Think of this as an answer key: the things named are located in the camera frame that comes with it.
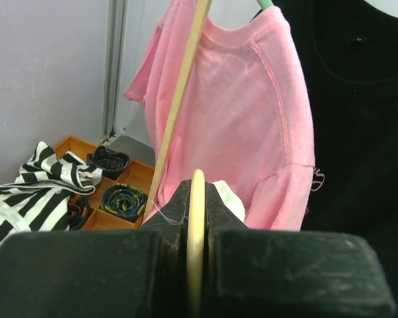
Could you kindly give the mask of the black white striped cloth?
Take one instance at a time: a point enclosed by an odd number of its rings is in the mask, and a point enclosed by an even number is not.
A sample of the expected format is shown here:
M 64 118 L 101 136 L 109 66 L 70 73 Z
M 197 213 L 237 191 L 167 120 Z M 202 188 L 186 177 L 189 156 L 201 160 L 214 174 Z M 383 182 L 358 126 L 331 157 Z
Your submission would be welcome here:
M 69 230 L 70 197 L 95 192 L 102 174 L 73 152 L 58 158 L 40 141 L 16 180 L 0 185 L 0 246 L 18 233 Z

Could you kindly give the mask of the orange wooden organizer tray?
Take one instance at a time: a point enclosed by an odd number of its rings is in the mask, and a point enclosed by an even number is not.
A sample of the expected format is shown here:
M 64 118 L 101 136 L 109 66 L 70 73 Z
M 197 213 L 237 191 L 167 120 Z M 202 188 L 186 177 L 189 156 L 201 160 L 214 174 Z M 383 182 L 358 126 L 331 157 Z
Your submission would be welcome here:
M 154 168 L 103 145 L 69 136 L 55 148 L 62 158 L 72 152 L 103 176 L 90 195 L 74 194 L 68 203 L 72 230 L 134 229 L 140 227 Z

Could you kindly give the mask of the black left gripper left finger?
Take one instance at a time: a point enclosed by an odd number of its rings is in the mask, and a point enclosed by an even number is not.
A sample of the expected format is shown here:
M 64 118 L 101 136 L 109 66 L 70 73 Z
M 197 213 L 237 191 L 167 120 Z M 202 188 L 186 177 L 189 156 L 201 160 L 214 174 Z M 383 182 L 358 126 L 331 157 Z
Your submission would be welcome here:
M 0 247 L 0 317 L 184 317 L 190 184 L 139 229 L 23 233 Z

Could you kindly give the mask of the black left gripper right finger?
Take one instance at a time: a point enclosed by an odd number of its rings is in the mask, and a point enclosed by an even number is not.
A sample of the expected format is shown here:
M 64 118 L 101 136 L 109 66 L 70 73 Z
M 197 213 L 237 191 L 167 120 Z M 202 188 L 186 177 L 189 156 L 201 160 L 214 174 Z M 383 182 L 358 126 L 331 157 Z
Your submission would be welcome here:
M 247 228 L 206 185 L 206 317 L 393 317 L 377 254 L 354 235 Z

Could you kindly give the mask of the pink t-shirt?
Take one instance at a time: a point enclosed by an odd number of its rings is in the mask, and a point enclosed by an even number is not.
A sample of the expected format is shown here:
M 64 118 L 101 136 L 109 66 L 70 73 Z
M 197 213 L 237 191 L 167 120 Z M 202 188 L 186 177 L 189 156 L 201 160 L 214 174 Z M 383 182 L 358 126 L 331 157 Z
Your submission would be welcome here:
M 308 93 L 280 8 L 233 30 L 206 21 L 153 212 L 199 169 L 240 198 L 248 227 L 297 231 L 313 168 Z

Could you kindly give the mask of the wooden clothes rack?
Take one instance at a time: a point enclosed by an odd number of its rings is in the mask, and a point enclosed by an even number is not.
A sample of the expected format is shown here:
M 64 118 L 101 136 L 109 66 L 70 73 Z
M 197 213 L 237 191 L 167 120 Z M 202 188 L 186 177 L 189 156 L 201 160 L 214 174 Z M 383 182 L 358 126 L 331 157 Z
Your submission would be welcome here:
M 178 113 L 182 106 L 186 89 L 188 87 L 188 82 L 190 80 L 190 75 L 193 69 L 196 51 L 202 37 L 204 24 L 208 16 L 211 3 L 211 0 L 200 0 L 197 2 L 196 5 L 192 20 L 192 26 L 190 28 L 188 41 L 186 43 L 184 56 L 182 59 L 178 79 L 170 105 L 170 111 L 166 120 L 166 127 L 163 134 L 161 148 L 159 150 L 159 154 L 157 156 L 157 161 L 155 164 L 155 172 L 153 175 L 151 188 L 149 190 L 149 197 L 144 212 L 144 219 L 146 219 L 151 214 L 151 211 L 153 209 L 153 203 L 157 196 L 159 184 L 161 182 L 163 171 L 165 168 L 168 150 L 170 149 L 174 127 L 177 122 Z

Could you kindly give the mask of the green hanger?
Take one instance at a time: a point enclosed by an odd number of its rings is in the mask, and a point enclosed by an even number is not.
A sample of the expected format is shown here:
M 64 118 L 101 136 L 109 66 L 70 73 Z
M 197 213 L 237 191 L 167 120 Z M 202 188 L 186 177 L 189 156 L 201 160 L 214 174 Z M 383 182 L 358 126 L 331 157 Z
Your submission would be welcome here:
M 257 0 L 257 3 L 263 11 L 274 5 L 272 0 Z

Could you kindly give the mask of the black printed t-shirt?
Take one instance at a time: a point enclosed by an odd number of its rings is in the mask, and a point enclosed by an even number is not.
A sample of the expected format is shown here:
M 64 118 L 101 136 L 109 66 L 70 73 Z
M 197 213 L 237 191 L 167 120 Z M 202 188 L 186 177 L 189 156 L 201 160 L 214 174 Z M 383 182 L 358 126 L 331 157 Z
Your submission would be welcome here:
M 365 1 L 279 1 L 314 122 L 323 186 L 303 227 L 398 258 L 398 18 Z

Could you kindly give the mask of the green black belt roll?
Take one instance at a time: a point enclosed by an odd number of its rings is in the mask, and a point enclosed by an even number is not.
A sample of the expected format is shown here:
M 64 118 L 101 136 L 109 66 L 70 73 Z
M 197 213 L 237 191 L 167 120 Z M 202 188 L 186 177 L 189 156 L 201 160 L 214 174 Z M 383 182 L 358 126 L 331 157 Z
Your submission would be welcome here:
M 101 210 L 135 223 L 145 210 L 147 195 L 128 184 L 114 184 L 101 199 Z

